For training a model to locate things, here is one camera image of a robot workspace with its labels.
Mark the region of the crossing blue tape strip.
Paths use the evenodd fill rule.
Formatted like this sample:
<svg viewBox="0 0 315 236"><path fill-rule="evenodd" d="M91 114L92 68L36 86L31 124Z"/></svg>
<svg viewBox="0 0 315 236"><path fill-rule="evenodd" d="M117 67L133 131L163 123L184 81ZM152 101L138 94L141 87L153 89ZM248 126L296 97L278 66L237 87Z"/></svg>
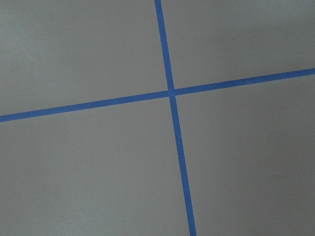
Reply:
<svg viewBox="0 0 315 236"><path fill-rule="evenodd" d="M251 85L251 84L259 84L259 83L265 83L265 82L271 82L271 81L277 81L277 80L310 76L314 74L315 74L315 70L311 68L311 69L303 69L303 70L284 72L284 73L278 73L278 74L272 74L272 75L264 75L264 76L250 77L250 78L245 78L245 79L232 80L232 81L224 81L224 82L218 82L218 83L198 85L198 86L192 86L192 87L177 88L175 89L175 95L178 96L178 95L191 94L191 93L197 93L197 92L239 87L239 86L245 86L245 85ZM126 97L105 99L105 100L100 100L100 101L93 101L93 102L87 102L87 103L79 103L79 104L73 104L73 105L67 105L67 106L61 106L61 107L54 107L54 108L48 108L48 109L40 109L40 110L34 110L34 111L2 115L0 117L0 121L8 122L8 121L14 121L14 120L20 120L20 119L56 115L56 114L76 112L76 111L81 111L81 110L88 110L88 109L113 106L113 105L119 105L119 104L125 104L125 103L165 98L168 96L169 96L169 92L167 91L157 91L157 92L151 92L151 93L145 93L145 94L139 94L139 95L132 95L132 96L126 96Z"/></svg>

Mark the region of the long blue tape strip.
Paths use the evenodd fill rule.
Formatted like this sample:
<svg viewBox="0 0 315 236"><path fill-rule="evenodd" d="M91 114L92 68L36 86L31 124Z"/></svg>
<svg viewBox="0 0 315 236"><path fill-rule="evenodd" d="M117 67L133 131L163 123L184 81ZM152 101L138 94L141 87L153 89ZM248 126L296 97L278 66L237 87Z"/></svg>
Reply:
<svg viewBox="0 0 315 236"><path fill-rule="evenodd" d="M182 139L182 134L181 134L180 119L179 119L177 99L176 99L176 94L175 94L175 86L174 86L174 81L173 81L171 60L170 60L169 49L168 49L167 33L166 33L166 28L165 28L164 16L163 16L162 2L160 0L155 1L155 8L156 8L156 14L157 14L157 22L158 22L159 36L160 36L162 56L163 56L163 64L164 64L164 70L165 70L165 76L166 76L166 82L167 82L168 96L169 96L169 102L170 102L170 110L171 110L171 115L172 115L172 123L173 123L173 128L174 128L175 142L176 142L176 148L177 148L177 154L178 154L183 195L184 195L185 207L186 207L186 213L187 213L189 234L191 236L195 236L197 235L197 231L196 231L196 226L195 226L195 218L194 218L194 212L193 212L193 206L192 206L192 200L191 200L189 177L188 177L188 172L187 172L186 158L185 158L183 139Z"/></svg>

